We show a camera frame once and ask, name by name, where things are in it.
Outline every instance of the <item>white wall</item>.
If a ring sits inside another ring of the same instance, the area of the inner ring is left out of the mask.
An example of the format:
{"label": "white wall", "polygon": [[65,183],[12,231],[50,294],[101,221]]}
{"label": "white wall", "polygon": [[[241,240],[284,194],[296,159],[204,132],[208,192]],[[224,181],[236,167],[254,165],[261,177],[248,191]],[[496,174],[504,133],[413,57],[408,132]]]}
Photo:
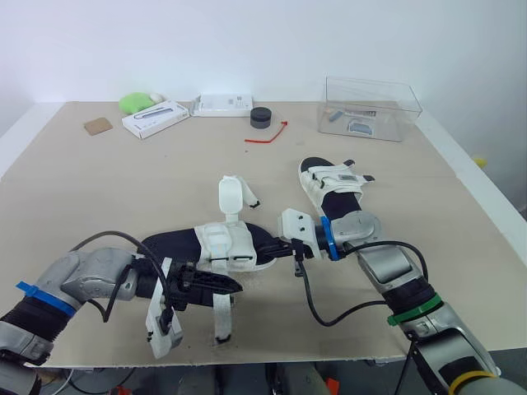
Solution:
{"label": "white wall", "polygon": [[317,100],[325,75],[407,82],[522,207],[526,14],[525,0],[34,0],[2,2],[0,35],[36,101]]}
{"label": "white wall", "polygon": [[33,105],[30,95],[0,65],[0,137]]}

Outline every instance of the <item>blue cable tie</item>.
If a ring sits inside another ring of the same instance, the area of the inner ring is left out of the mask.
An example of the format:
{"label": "blue cable tie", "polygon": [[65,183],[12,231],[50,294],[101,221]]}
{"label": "blue cable tie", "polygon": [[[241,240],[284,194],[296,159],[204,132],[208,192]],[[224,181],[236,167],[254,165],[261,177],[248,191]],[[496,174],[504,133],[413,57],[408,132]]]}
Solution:
{"label": "blue cable tie", "polygon": [[73,317],[76,313],[76,310],[72,306],[70,306],[63,300],[60,300],[58,297],[44,292],[38,286],[30,286],[29,284],[20,281],[16,285],[16,288],[18,288],[19,290],[23,290],[26,293],[26,296],[42,300],[43,302],[52,305],[53,307],[56,307],[57,309],[66,313],[69,317]]}
{"label": "blue cable tie", "polygon": [[324,228],[326,240],[328,241],[329,257],[332,261],[338,261],[337,246],[335,245],[335,239],[333,238],[333,232],[331,231],[331,222],[329,222],[327,216],[320,217],[320,220],[322,221],[322,227]]}

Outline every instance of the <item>orange object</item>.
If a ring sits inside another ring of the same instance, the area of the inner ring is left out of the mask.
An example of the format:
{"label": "orange object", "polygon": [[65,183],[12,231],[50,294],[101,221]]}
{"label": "orange object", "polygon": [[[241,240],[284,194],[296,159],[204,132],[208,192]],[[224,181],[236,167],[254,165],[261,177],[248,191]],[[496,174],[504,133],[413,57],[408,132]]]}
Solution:
{"label": "orange object", "polygon": [[340,383],[337,380],[326,379],[326,387],[328,387],[331,395],[338,395],[338,387],[340,387]]}
{"label": "orange object", "polygon": [[282,121],[281,124],[282,124],[282,127],[280,128],[278,133],[274,135],[274,137],[271,140],[250,140],[249,138],[246,138],[244,142],[259,142],[261,144],[269,144],[270,142],[273,142],[275,138],[280,136],[280,133],[282,132],[282,130],[287,126],[287,121]]}
{"label": "orange object", "polygon": [[112,395],[132,395],[132,391],[120,385],[111,391]]}

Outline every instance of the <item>green cable tie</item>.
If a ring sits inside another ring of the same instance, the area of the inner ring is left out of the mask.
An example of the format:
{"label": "green cable tie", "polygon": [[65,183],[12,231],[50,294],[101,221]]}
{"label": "green cable tie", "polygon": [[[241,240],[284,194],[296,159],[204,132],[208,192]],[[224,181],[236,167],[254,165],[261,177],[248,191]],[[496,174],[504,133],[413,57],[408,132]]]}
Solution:
{"label": "green cable tie", "polygon": [[398,315],[390,315],[388,317],[388,324],[391,327],[394,327],[395,325],[403,322],[403,321],[409,321],[412,318],[417,317],[418,315],[421,315],[423,313],[426,313],[427,311],[430,311],[434,307],[436,307],[439,303],[441,303],[441,297],[438,294],[435,294],[433,298],[429,299],[425,303],[419,305],[418,307],[411,309],[409,311],[405,311],[404,313],[398,314]]}

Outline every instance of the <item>white case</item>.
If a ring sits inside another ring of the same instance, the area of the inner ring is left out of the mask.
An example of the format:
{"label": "white case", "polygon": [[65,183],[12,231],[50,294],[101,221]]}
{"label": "white case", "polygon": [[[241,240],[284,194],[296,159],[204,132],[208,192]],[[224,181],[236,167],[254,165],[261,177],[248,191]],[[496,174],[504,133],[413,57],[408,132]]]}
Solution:
{"label": "white case", "polygon": [[189,116],[189,111],[184,106],[173,100],[167,100],[123,118],[123,126],[143,139]]}

